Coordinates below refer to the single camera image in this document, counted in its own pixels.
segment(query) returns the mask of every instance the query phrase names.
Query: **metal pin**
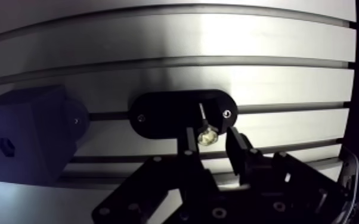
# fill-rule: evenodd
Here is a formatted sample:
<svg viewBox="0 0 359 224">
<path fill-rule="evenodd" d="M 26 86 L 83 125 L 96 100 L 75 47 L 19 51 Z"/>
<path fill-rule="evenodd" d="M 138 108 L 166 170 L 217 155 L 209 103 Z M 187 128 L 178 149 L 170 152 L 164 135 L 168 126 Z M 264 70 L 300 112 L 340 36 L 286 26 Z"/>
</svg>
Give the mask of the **metal pin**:
<svg viewBox="0 0 359 224">
<path fill-rule="evenodd" d="M 206 120 L 206 114 L 205 114 L 205 109 L 203 108 L 203 104 L 199 103 L 199 108 L 200 108 L 200 112 L 202 114 L 202 119 Z"/>
<path fill-rule="evenodd" d="M 318 190 L 318 191 L 321 193 L 321 200 L 320 200 L 320 202 L 318 203 L 318 206 L 317 206 L 317 208 L 316 208 L 316 211 L 315 211 L 316 214 L 319 214 L 320 209 L 321 209 L 321 207 L 323 206 L 323 204 L 324 204 L 324 202 L 326 201 L 326 198 L 327 198 L 327 196 L 328 196 L 328 193 L 327 193 L 326 190 L 320 189 L 320 190 Z"/>
<path fill-rule="evenodd" d="M 200 145 L 209 146 L 218 141 L 218 134 L 217 134 L 218 129 L 209 125 L 206 119 L 205 109 L 203 108 L 202 103 L 199 103 L 199 108 L 200 108 L 200 113 L 202 114 L 202 123 L 203 123 L 202 128 L 206 128 L 206 129 L 205 130 L 202 129 L 202 131 L 199 133 L 199 136 L 197 137 L 197 142 Z"/>
</svg>

